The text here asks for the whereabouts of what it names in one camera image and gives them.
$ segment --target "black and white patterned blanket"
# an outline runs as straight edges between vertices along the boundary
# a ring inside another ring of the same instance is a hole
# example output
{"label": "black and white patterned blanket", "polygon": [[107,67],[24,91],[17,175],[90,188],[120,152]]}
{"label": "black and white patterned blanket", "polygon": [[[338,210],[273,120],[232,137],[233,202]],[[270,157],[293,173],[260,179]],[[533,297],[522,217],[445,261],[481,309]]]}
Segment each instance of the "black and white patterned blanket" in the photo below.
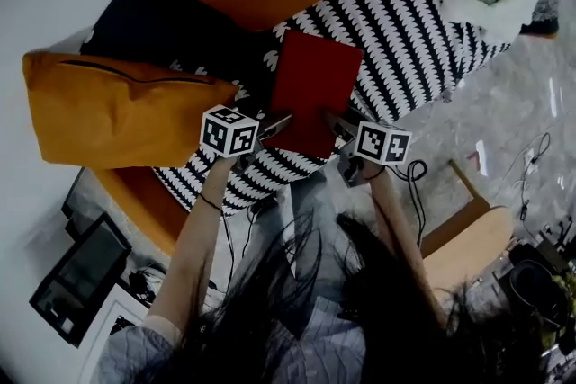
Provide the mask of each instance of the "black and white patterned blanket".
{"label": "black and white patterned blanket", "polygon": [[[487,45],[470,24],[444,22],[434,0],[321,0],[260,37],[258,53],[268,76],[259,78],[273,81],[287,29],[365,51],[350,103],[375,121],[394,122],[445,90],[454,90],[464,76],[509,47]],[[209,61],[197,71],[215,75],[211,67],[218,63]],[[201,148],[183,168],[154,171],[190,209],[213,162],[214,155]],[[243,175],[231,175],[224,210],[234,214],[245,209],[324,164],[317,158],[266,149]]]}

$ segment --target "bracelet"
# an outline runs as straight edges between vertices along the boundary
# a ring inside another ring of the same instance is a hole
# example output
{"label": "bracelet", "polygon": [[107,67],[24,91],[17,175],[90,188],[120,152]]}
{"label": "bracelet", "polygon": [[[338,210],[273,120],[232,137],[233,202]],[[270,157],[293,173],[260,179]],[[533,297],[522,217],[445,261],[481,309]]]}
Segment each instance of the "bracelet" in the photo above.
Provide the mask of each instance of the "bracelet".
{"label": "bracelet", "polygon": [[369,178],[365,178],[365,180],[366,181],[372,181],[373,179],[376,179],[378,176],[380,176],[382,173],[384,173],[384,170],[387,167],[388,167],[387,165],[384,165],[377,174],[375,174],[374,176],[370,176]]}
{"label": "bracelet", "polygon": [[203,201],[205,201],[206,203],[208,203],[208,205],[210,205],[211,207],[213,207],[213,208],[214,208],[215,210],[217,210],[220,214],[224,214],[224,211],[222,211],[222,208],[214,205],[211,201],[209,201],[208,199],[206,199],[206,197],[204,197],[201,192],[198,194],[198,197],[200,197]]}

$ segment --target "gray shirt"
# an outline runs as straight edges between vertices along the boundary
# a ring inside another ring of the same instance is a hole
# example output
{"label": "gray shirt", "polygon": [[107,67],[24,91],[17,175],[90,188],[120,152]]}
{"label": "gray shirt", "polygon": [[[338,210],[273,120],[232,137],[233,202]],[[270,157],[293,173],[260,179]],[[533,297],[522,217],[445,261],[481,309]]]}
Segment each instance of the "gray shirt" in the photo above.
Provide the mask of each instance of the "gray shirt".
{"label": "gray shirt", "polygon": [[[318,296],[300,340],[280,322],[276,324],[274,350],[285,352],[274,384],[360,382],[364,334],[357,324],[338,318],[341,311],[337,303]],[[130,384],[144,370],[153,373],[171,359],[174,338],[166,325],[157,327],[146,322],[112,335],[96,366],[93,384]]]}

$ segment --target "white wall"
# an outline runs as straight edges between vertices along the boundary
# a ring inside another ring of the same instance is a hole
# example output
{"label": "white wall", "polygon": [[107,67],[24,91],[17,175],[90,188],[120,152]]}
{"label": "white wall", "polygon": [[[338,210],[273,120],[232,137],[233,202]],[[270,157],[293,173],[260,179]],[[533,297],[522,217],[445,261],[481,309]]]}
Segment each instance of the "white wall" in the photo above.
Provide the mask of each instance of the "white wall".
{"label": "white wall", "polygon": [[[21,58],[94,24],[109,2],[0,0],[0,366],[22,384],[76,381],[74,351],[32,311],[28,298],[69,246],[61,234],[37,233],[48,232],[45,223],[77,168],[41,160]],[[46,251],[36,251],[38,245]],[[70,372],[58,371],[66,366]]]}

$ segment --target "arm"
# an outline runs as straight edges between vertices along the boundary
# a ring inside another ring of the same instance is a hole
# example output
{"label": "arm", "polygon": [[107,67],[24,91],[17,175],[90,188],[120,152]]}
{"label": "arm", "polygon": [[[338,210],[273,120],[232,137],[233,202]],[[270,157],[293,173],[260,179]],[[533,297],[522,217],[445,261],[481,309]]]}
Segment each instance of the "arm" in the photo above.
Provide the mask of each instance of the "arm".
{"label": "arm", "polygon": [[439,312],[441,309],[428,284],[422,254],[417,245],[416,238],[410,230],[398,195],[396,191],[394,191],[392,179],[387,170],[378,174],[381,170],[382,167],[380,165],[372,162],[364,163],[364,178],[373,178],[369,181],[369,184],[372,188],[372,198],[376,208],[379,237],[391,250],[393,255],[398,256],[402,254],[404,256],[406,262],[414,272],[420,287],[426,292],[427,297],[430,299],[433,307],[436,308],[436,311]]}
{"label": "arm", "polygon": [[[235,161],[235,158],[217,161],[202,188],[202,195],[219,208]],[[170,268],[149,316],[163,317],[180,331],[185,330],[197,307],[194,300],[206,296],[220,219],[221,213],[198,196],[176,241]]]}

